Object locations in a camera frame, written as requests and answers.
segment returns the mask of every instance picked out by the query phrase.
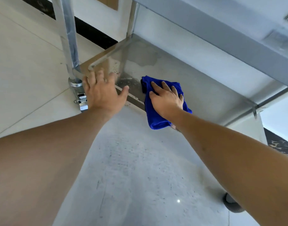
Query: white tile floor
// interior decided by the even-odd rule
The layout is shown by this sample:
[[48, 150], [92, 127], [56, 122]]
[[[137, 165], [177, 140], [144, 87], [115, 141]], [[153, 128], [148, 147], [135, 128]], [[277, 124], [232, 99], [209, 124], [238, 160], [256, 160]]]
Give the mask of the white tile floor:
[[[103, 50], [77, 38], [81, 61]], [[0, 0], [0, 137], [80, 112], [68, 89], [61, 49], [53, 19], [21, 0]], [[109, 152], [113, 160], [105, 159]], [[112, 176], [120, 185], [111, 182]], [[101, 178], [102, 190], [96, 188]], [[168, 189], [167, 179], [174, 191]], [[155, 186], [161, 186], [166, 205], [163, 200], [154, 202]], [[101, 192], [112, 194], [103, 206]], [[224, 192], [183, 136], [170, 128], [152, 131], [143, 114], [125, 107], [97, 136], [54, 224], [258, 225], [247, 213], [229, 214], [220, 201]]]

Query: finger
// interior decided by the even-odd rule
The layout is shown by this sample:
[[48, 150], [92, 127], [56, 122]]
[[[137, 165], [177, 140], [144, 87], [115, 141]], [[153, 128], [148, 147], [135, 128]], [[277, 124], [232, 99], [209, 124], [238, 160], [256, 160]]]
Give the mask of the finger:
[[159, 97], [159, 96], [156, 95], [154, 92], [150, 91], [150, 92], [149, 92], [149, 98], [152, 100], [152, 99], [154, 99], [155, 97]]
[[169, 88], [169, 86], [166, 84], [166, 82], [162, 81], [162, 87], [164, 90], [166, 91], [171, 91], [171, 89]]
[[174, 86], [171, 87], [172, 92], [178, 97], [179, 94], [177, 93], [177, 90]]
[[115, 75], [115, 73], [111, 72], [108, 75], [107, 82], [115, 84], [115, 81], [116, 81], [116, 75]]
[[182, 94], [180, 94], [180, 100], [181, 100], [181, 102], [184, 104], [184, 97], [183, 97]]
[[99, 70], [96, 72], [96, 79], [97, 82], [104, 82], [104, 71], [103, 70]]
[[95, 72], [93, 70], [89, 72], [88, 83], [90, 86], [93, 86], [97, 83]]
[[87, 76], [84, 76], [82, 78], [82, 85], [83, 85], [83, 88], [84, 88], [84, 92], [87, 94], [87, 92], [89, 91], [89, 88], [90, 88], [89, 82], [87, 80]]
[[154, 82], [151, 82], [151, 86], [153, 87], [153, 89], [158, 93], [160, 94], [163, 89], [161, 87], [159, 87], [157, 84], [155, 84]]
[[129, 86], [125, 86], [123, 88], [123, 90], [121, 91], [119, 97], [124, 100], [124, 102], [126, 102], [126, 99], [127, 99], [127, 96], [128, 96], [128, 89], [129, 89]]

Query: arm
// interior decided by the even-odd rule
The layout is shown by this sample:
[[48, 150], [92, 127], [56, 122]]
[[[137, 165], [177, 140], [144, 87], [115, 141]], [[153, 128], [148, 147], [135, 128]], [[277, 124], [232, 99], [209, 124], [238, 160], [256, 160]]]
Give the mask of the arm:
[[113, 73], [83, 79], [89, 110], [0, 139], [0, 225], [52, 225], [102, 126], [124, 106]]
[[288, 156], [182, 110], [183, 96], [152, 83], [154, 109], [176, 125], [228, 193], [261, 225], [288, 225]]

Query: wheel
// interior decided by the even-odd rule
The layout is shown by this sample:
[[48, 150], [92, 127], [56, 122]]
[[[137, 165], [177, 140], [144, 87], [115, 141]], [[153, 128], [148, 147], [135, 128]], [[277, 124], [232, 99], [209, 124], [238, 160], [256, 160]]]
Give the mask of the wheel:
[[223, 196], [222, 201], [227, 209], [233, 213], [242, 213], [244, 211], [244, 209], [228, 193]]

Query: metal pipe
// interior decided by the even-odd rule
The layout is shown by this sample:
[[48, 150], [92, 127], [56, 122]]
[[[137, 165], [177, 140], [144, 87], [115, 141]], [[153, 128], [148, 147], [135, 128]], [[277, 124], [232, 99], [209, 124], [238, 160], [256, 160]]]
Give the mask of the metal pipe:
[[126, 37], [129, 37], [130, 35], [133, 34], [133, 31], [135, 29], [136, 19], [137, 19], [138, 8], [139, 8], [139, 3], [133, 0], [133, 2], [131, 3]]
[[73, 69], [79, 66], [79, 57], [72, 0], [52, 0], [52, 3], [70, 76], [69, 80], [72, 83], [80, 83], [81, 80], [73, 72]]

